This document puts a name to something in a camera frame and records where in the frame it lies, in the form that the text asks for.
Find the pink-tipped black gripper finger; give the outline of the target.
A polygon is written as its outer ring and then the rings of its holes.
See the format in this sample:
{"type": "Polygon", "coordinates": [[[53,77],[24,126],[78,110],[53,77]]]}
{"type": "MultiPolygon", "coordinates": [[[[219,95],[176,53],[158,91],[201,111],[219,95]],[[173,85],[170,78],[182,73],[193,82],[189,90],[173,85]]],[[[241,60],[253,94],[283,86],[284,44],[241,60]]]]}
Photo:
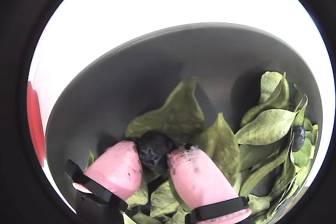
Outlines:
{"type": "Polygon", "coordinates": [[[167,164],[176,192],[191,210],[185,223],[250,223],[248,199],[201,149],[182,146],[167,155],[167,164]]]}
{"type": "Polygon", "coordinates": [[[133,141],[107,148],[85,171],[69,159],[65,173],[77,191],[75,211],[83,223],[124,223],[127,199],[142,182],[142,165],[133,141]]]}

